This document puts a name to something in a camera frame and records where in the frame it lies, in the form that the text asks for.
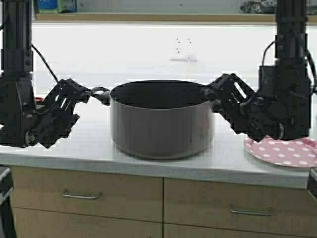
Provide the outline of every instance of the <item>pink polka dot plate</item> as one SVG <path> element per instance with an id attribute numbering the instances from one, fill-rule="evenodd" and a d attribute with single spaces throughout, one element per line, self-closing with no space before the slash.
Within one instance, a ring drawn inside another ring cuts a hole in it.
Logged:
<path id="1" fill-rule="evenodd" d="M 292 141 L 266 137 L 260 143 L 244 140 L 244 146 L 260 160 L 281 166 L 311 168 L 317 166 L 317 143 L 309 138 Z"/>

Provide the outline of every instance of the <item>cooking pot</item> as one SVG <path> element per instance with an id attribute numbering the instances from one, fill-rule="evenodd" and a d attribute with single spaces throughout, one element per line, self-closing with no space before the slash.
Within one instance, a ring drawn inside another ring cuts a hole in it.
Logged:
<path id="1" fill-rule="evenodd" d="M 205 150 L 213 139 L 214 115 L 202 88 L 193 82 L 149 80 L 92 92 L 111 104 L 111 137 L 119 149 L 147 159 L 178 159 Z"/>

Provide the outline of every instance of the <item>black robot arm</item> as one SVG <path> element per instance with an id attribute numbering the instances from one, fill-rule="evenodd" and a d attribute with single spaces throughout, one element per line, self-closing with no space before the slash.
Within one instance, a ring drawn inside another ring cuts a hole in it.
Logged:
<path id="1" fill-rule="evenodd" d="M 278 0 L 276 21 L 276 61 L 270 66 L 263 62 L 257 92 L 235 74 L 224 74 L 203 89 L 214 112 L 230 122 L 236 133 L 257 142 L 265 136 L 281 140 L 307 137 L 311 128 L 316 72 L 307 50 L 306 1 Z M 313 87 L 306 57 L 313 71 Z"/>
<path id="2" fill-rule="evenodd" d="M 32 87 L 32 1 L 1 0 L 3 46 L 0 75 L 0 145 L 27 147 L 37 143 L 49 148 L 60 138 L 67 138 L 79 116 L 77 103 L 87 103 L 91 96 L 102 103 L 102 95 L 77 84 L 72 79 L 58 80 L 42 102 L 36 102 Z"/>

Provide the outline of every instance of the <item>shelf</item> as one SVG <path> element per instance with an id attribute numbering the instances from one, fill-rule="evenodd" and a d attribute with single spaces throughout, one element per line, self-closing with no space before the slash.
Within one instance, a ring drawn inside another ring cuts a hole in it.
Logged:
<path id="1" fill-rule="evenodd" d="M 62 13 L 36 14 L 37 21 L 165 21 L 165 22 L 239 22 L 274 23 L 272 14 L 128 14 L 128 13 Z M 309 16 L 316 24 L 317 16 Z"/>

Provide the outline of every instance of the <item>countertop edge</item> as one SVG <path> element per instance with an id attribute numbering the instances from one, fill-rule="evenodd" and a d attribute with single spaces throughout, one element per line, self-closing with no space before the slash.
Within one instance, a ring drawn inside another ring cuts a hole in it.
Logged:
<path id="1" fill-rule="evenodd" d="M 145 176 L 166 179 L 186 179 L 197 181 L 212 181 L 238 183 L 247 185 L 261 185 L 274 187 L 287 187 L 295 189 L 307 189 L 308 177 L 286 176 L 269 173 L 253 173 L 230 171 L 223 169 L 193 169 L 179 168 L 162 165 L 141 165 L 132 163 L 118 163 L 113 161 L 85 161 L 65 158 L 16 158 L 14 155 L 6 155 L 1 159 L 4 166 L 32 167 L 42 169 L 85 171 L 106 174 L 123 174 L 133 176 Z"/>

